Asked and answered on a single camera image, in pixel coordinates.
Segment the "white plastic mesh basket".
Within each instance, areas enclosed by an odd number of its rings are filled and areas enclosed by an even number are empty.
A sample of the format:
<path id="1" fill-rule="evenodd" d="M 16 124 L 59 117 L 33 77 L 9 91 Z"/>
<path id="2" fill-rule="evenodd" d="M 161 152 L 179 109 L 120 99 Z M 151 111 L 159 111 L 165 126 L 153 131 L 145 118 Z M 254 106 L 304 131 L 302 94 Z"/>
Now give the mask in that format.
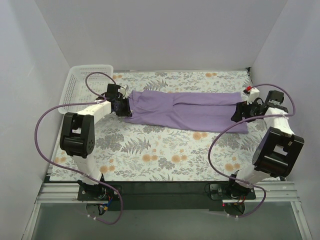
<path id="1" fill-rule="evenodd" d="M 99 72 L 105 73 L 110 77 L 113 75 L 114 68 L 109 64 L 90 64 L 73 66 L 67 75 L 62 94 L 60 105 L 72 103 L 93 102 L 97 96 L 107 90 L 108 84 L 112 81 Z"/>

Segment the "purple t shirt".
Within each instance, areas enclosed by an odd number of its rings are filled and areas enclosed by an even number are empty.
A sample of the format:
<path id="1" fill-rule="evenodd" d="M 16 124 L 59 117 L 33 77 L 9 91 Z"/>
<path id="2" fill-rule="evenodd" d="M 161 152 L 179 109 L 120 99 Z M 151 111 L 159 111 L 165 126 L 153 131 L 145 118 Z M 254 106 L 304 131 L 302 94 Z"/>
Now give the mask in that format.
<path id="1" fill-rule="evenodd" d="M 234 124 L 231 117 L 236 111 L 236 104 L 241 101 L 239 92 L 133 91 L 129 95 L 132 116 L 124 121 L 137 125 L 220 133 Z"/>

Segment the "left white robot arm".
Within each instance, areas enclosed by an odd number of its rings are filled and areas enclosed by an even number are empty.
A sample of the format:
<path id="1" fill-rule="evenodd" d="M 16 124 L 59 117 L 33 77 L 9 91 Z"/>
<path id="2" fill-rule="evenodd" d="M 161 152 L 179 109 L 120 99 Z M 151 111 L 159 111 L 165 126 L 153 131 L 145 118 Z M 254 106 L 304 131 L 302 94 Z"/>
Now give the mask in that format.
<path id="1" fill-rule="evenodd" d="M 118 117 L 130 117 L 131 110 L 127 91 L 117 84 L 108 84 L 107 91 L 92 104 L 78 112 L 67 112 L 63 117 L 59 146 L 84 173 L 78 184 L 95 200 L 105 198 L 103 175 L 94 160 L 95 124 L 105 116 L 115 113 Z"/>

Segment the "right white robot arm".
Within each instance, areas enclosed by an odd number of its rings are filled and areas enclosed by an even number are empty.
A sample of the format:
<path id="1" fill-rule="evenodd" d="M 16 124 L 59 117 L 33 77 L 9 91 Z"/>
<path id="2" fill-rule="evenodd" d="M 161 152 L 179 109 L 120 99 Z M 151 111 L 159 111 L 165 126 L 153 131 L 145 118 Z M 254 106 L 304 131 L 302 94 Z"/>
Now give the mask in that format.
<path id="1" fill-rule="evenodd" d="M 246 89 L 246 101 L 237 103 L 233 122 L 263 116 L 267 132 L 255 150 L 252 164 L 231 175 L 226 193 L 232 199 L 245 197 L 253 191 L 253 185 L 268 178 L 287 177 L 305 143 L 291 129 L 283 106 L 284 93 L 271 90 L 265 100 L 259 97 L 257 88 Z"/>

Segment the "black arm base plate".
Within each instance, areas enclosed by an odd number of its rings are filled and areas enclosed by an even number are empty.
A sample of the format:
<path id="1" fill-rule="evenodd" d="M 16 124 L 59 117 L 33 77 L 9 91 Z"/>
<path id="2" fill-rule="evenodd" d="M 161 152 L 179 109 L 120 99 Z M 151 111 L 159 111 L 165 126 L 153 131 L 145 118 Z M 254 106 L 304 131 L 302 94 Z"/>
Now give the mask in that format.
<path id="1" fill-rule="evenodd" d="M 244 212 L 243 200 L 256 198 L 253 189 L 231 185 L 228 181 L 112 181 L 110 187 L 90 185 L 81 180 L 78 201 L 97 202 L 109 211 L 128 210 L 191 210 L 223 211 L 223 201 L 238 204 Z"/>

